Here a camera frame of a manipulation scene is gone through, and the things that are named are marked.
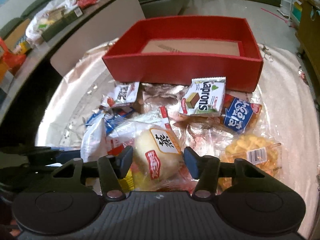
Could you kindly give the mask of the red snack bag on cabinet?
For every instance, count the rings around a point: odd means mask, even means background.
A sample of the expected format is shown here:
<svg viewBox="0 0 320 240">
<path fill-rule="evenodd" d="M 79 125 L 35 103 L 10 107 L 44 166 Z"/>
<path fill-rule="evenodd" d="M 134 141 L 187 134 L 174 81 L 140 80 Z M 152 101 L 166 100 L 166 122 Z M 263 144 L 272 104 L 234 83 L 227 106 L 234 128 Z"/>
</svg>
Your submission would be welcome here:
<svg viewBox="0 0 320 240">
<path fill-rule="evenodd" d="M 78 0 L 77 5 L 80 9 L 86 9 L 97 4 L 100 0 Z"/>
</svg>

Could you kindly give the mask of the blue white snack packet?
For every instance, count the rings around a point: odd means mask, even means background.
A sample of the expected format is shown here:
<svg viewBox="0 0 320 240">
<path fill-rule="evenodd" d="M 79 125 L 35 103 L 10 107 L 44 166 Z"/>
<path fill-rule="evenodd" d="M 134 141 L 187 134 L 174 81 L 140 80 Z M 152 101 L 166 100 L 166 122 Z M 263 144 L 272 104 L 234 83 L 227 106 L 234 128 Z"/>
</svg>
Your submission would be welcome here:
<svg viewBox="0 0 320 240">
<path fill-rule="evenodd" d="M 240 134 L 255 127 L 262 109 L 258 103 L 226 94 L 220 121 L 227 129 Z"/>
</svg>

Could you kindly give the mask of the dark green box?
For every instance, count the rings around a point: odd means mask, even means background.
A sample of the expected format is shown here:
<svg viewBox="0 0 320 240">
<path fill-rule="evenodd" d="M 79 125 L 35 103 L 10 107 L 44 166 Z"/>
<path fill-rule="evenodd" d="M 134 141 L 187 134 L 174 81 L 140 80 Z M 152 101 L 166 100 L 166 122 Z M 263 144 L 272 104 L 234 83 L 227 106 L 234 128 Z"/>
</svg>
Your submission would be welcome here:
<svg viewBox="0 0 320 240">
<path fill-rule="evenodd" d="M 76 7 L 74 10 L 68 12 L 67 14 L 64 14 L 59 20 L 55 21 L 44 29 L 41 34 L 43 40 L 48 42 L 57 33 L 80 18 L 82 15 L 83 12 L 79 7 Z"/>
</svg>

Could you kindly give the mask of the Kaprons wafer packet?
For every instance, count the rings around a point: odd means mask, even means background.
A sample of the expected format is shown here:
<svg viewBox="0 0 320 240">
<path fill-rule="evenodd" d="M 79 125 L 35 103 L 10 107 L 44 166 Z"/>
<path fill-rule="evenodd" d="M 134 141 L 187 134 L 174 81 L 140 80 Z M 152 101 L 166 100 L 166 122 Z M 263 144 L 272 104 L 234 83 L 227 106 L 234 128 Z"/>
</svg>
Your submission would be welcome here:
<svg viewBox="0 0 320 240">
<path fill-rule="evenodd" d="M 225 91 L 225 77 L 194 78 L 181 100 L 179 113 L 187 116 L 220 116 Z"/>
</svg>

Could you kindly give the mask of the yellow crackers clear pack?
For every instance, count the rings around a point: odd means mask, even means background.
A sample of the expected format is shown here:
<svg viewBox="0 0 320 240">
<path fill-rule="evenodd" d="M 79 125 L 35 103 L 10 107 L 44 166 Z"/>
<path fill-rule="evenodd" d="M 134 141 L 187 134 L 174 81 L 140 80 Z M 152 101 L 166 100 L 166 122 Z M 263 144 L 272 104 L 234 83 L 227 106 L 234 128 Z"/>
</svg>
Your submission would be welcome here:
<svg viewBox="0 0 320 240">
<path fill-rule="evenodd" d="M 220 160 L 233 163 L 237 158 L 245 159 L 274 177 L 281 169 L 281 155 L 281 143 L 266 137 L 244 134 L 226 146 Z"/>
</svg>

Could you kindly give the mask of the red cardboard box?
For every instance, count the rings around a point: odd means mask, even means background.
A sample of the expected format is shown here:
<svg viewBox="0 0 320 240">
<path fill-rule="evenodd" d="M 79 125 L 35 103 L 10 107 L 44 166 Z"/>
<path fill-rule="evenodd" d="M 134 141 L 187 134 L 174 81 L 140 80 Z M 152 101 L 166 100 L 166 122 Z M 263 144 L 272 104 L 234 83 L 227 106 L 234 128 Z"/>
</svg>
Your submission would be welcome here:
<svg viewBox="0 0 320 240">
<path fill-rule="evenodd" d="M 263 59 L 244 18 L 169 16 L 135 23 L 103 56 L 119 82 L 189 85 L 225 77 L 230 90 L 253 92 Z"/>
</svg>

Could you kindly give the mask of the bread bun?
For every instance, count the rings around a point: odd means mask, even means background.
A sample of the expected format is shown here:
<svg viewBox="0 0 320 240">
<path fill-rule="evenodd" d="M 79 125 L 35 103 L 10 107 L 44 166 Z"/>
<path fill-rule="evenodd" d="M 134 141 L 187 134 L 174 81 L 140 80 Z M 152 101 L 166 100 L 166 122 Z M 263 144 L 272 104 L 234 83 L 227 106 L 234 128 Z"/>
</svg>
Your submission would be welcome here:
<svg viewBox="0 0 320 240">
<path fill-rule="evenodd" d="M 173 131 L 151 127 L 135 137 L 133 183 L 139 191 L 157 191 L 178 174 L 182 150 Z"/>
</svg>

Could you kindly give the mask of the wooden side cabinet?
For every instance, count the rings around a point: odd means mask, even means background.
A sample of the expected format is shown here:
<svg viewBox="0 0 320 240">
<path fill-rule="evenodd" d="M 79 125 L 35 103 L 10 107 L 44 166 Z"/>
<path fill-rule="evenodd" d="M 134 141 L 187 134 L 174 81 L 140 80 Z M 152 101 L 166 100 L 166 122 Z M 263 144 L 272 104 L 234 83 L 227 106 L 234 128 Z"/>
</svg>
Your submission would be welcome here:
<svg viewBox="0 0 320 240">
<path fill-rule="evenodd" d="M 299 53 L 310 61 L 313 72 L 309 74 L 314 80 L 314 91 L 319 101 L 319 3 L 313 0 L 302 1 L 302 16 L 296 37 L 300 42 Z"/>
</svg>

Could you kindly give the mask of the blue white candy packet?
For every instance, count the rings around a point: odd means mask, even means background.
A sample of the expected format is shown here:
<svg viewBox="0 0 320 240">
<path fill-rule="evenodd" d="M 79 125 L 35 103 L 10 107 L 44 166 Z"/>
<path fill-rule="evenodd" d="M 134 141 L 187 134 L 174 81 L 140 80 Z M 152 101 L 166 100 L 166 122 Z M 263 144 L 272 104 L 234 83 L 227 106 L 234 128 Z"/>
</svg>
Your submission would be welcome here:
<svg viewBox="0 0 320 240">
<path fill-rule="evenodd" d="M 92 126 L 101 116 L 104 118 L 106 134 L 110 134 L 120 123 L 135 113 L 132 107 L 114 108 L 109 111 L 98 110 L 94 112 L 86 121 L 85 126 Z"/>
</svg>

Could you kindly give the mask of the white plastic bag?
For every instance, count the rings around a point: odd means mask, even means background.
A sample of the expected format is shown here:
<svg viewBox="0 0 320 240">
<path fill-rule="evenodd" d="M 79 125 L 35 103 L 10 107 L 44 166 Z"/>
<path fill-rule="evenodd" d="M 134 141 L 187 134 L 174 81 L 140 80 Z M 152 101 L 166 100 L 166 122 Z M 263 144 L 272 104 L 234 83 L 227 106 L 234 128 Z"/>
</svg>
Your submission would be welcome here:
<svg viewBox="0 0 320 240">
<path fill-rule="evenodd" d="M 25 30 L 27 41 L 32 46 L 41 43 L 42 33 L 63 16 L 74 10 L 77 0 L 52 0 L 31 20 Z"/>
</svg>

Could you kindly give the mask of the grey long cabinet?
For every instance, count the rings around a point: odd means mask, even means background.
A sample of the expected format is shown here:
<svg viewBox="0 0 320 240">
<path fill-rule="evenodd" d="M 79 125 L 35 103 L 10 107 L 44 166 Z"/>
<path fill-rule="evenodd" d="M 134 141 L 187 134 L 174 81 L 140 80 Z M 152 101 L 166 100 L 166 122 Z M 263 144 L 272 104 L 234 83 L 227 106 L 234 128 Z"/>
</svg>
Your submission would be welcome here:
<svg viewBox="0 0 320 240">
<path fill-rule="evenodd" d="M 1 119 L 32 72 L 48 60 L 60 76 L 66 75 L 86 51 L 120 37 L 137 21 L 144 19 L 138 0 L 100 0 L 62 29 L 48 42 L 33 49 L 15 75 L 1 105 Z"/>
</svg>

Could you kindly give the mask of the long white red snack packet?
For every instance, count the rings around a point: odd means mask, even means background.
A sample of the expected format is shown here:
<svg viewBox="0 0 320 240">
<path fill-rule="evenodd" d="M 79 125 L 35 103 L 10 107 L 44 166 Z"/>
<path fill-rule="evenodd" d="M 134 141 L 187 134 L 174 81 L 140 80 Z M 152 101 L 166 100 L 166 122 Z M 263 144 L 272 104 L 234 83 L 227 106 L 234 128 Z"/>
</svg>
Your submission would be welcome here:
<svg viewBox="0 0 320 240">
<path fill-rule="evenodd" d="M 148 113 L 123 119 L 113 130 L 110 128 L 107 130 L 108 155 L 118 155 L 126 146 L 134 146 L 135 137 L 154 126 L 171 129 L 167 109 L 164 106 L 157 107 Z"/>
</svg>

